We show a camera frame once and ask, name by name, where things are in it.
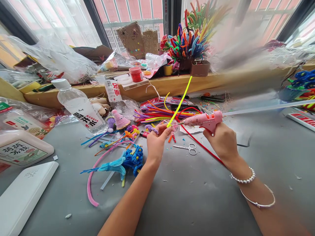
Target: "wooden craft piece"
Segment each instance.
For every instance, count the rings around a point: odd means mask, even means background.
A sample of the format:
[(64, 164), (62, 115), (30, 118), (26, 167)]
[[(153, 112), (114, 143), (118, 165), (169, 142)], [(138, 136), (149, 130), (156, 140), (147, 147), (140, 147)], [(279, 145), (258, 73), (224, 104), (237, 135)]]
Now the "wooden craft piece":
[(144, 31), (143, 33), (144, 51), (145, 53), (158, 54), (158, 32), (152, 31), (150, 29)]
[(141, 29), (136, 21), (116, 31), (129, 55), (134, 56), (136, 59), (145, 58)]

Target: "window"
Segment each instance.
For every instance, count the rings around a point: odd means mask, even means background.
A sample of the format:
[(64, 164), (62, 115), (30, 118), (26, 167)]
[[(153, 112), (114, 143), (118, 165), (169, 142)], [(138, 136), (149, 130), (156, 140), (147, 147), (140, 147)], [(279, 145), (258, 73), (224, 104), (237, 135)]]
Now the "window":
[(68, 45), (101, 45), (83, 0), (5, 0), (37, 38), (56, 32)]
[(164, 33), (162, 0), (94, 0), (113, 50), (124, 53), (116, 29), (137, 21), (141, 31), (156, 30), (158, 41)]
[(6, 35), (11, 34), (0, 22), (0, 69), (3, 67), (13, 68), (25, 57), (25, 54), (19, 48), (7, 40)]
[(286, 43), (289, 47), (295, 48), (315, 43), (315, 10), (295, 30)]
[[(262, 23), (260, 27), (264, 33), (260, 44), (264, 45), (271, 39), (277, 38), (301, 1), (302, 0), (251, 0), (248, 9), (243, 9), (244, 5), (242, 5), (246, 0), (229, 1), (229, 6), (232, 10), (228, 20), (231, 22), (225, 21), (225, 24), (232, 26), (232, 18), (238, 14), (252, 15), (261, 19)], [(197, 7), (196, 0), (183, 0), (181, 19), (184, 18), (185, 9), (188, 9), (188, 11), (192, 10), (190, 2)], [(203, 4), (206, 3), (207, 0), (199, 0), (199, 2)], [(210, 0), (211, 6), (213, 6), (215, 2), (215, 0)]]

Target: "woman's left hand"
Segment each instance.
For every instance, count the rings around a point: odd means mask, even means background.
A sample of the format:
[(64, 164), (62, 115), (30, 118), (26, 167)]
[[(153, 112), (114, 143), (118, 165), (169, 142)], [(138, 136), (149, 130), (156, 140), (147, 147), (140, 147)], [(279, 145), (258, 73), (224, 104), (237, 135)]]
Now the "woman's left hand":
[(154, 131), (148, 134), (148, 158), (146, 163), (156, 164), (159, 167), (162, 160), (165, 140), (172, 131), (171, 126), (168, 128), (166, 128), (166, 126), (167, 124), (163, 124), (155, 127), (158, 130), (158, 135)]

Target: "white power bank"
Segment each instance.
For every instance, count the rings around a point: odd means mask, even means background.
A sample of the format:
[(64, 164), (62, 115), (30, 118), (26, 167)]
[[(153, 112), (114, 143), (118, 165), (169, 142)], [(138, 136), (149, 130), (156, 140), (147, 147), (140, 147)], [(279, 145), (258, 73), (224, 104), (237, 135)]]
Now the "white power bank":
[(20, 234), (58, 165), (48, 162), (23, 170), (1, 195), (1, 236)]

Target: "water bottle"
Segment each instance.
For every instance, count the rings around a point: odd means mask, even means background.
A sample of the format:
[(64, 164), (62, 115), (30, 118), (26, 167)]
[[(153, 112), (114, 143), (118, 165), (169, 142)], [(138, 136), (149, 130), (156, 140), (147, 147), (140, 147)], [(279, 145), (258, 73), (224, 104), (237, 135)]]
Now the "water bottle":
[(57, 98), (91, 133), (106, 132), (106, 125), (82, 91), (72, 88), (66, 79), (55, 79), (52, 84), (59, 90)]
[(159, 68), (163, 63), (162, 57), (160, 57), (159, 55), (152, 54), (152, 53), (147, 53), (145, 55), (145, 60), (148, 65), (148, 68), (150, 69)]

